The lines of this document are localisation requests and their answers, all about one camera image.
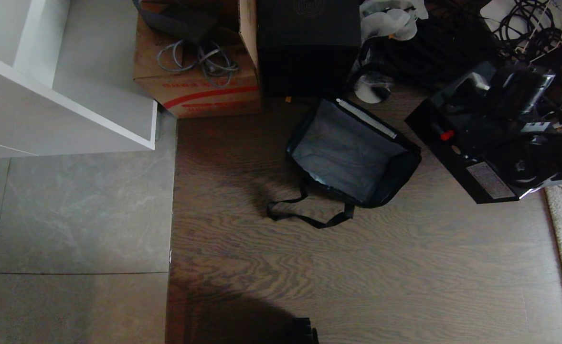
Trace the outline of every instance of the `cardboard box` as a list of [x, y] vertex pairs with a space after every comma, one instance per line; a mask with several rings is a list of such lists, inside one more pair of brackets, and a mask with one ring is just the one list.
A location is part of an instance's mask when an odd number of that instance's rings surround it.
[[[144, 1], [142, 6], [149, 11], [160, 11], [160, 0], [156, 2], [157, 4], [147, 4]], [[134, 80], [178, 118], [260, 113], [262, 93], [256, 68], [255, 0], [239, 0], [238, 14], [238, 33], [219, 28], [213, 36], [213, 40], [226, 50], [240, 68], [226, 87], [211, 85], [198, 65], [180, 73], [162, 69], [156, 61], [158, 52], [178, 39], [151, 29], [141, 17], [137, 22]], [[183, 65], [196, 61], [193, 46], [178, 49], [177, 55], [181, 56], [180, 63]], [[176, 66], [170, 50], [165, 52], [162, 62], [169, 68]], [[212, 80], [223, 85], [228, 79], [222, 76]]]

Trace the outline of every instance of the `wooden floor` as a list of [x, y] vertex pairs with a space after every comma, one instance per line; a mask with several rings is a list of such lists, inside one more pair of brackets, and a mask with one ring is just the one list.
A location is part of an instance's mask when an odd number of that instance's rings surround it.
[[[368, 107], [403, 119], [423, 96]], [[562, 344], [562, 275], [543, 194], [476, 205], [440, 162], [397, 196], [331, 229], [265, 218], [298, 195], [284, 149], [306, 107], [180, 120], [169, 344], [274, 344], [307, 316], [321, 344]], [[296, 208], [327, 220], [323, 197]]]

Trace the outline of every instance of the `black strap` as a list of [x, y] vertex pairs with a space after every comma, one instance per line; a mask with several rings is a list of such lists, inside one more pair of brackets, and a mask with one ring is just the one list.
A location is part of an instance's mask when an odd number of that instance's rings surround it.
[[341, 224], [342, 222], [345, 222], [346, 220], [349, 220], [350, 218], [353, 218], [353, 213], [355, 211], [355, 205], [350, 204], [350, 203], [344, 203], [344, 211], [342, 213], [336, 214], [335, 217], [331, 218], [326, 223], [319, 222], [318, 220], [315, 220], [315, 219], [310, 218], [308, 216], [299, 215], [299, 214], [274, 214], [274, 213], [272, 213], [272, 208], [274, 208], [274, 206], [279, 204], [279, 203], [298, 203], [300, 201], [303, 201], [307, 197], [308, 197], [307, 182], [304, 179], [302, 179], [302, 181], [300, 181], [300, 197], [299, 198], [294, 198], [292, 200], [285, 200], [285, 201], [270, 202], [270, 203], [268, 203], [268, 205], [266, 205], [266, 214], [268, 215], [268, 217], [270, 217], [271, 219], [273, 219], [275, 221], [284, 220], [285, 218], [290, 218], [290, 217], [297, 217], [297, 218], [300, 218], [300, 220], [302, 220], [304, 222], [307, 222], [309, 225], [311, 225], [315, 228], [319, 228], [319, 229], [333, 227], [335, 225]]

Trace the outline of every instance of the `open bag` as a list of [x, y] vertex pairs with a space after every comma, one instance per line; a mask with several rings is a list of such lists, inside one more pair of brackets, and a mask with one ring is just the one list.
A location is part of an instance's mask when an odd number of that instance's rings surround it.
[[[296, 127], [287, 158], [303, 174], [299, 198], [274, 201], [266, 213], [278, 221], [296, 217], [316, 228], [328, 228], [353, 218], [355, 206], [373, 208], [388, 203], [421, 162], [421, 148], [365, 109], [341, 98], [324, 97]], [[318, 185], [345, 203], [344, 211], [326, 223], [298, 214], [274, 213], [278, 203], [298, 203], [307, 186]]]

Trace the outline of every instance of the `gray tile floor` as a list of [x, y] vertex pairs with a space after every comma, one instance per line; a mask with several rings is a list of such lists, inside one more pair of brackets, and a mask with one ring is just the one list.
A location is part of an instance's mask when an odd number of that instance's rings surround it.
[[0, 344], [164, 342], [176, 120], [154, 152], [0, 159]]

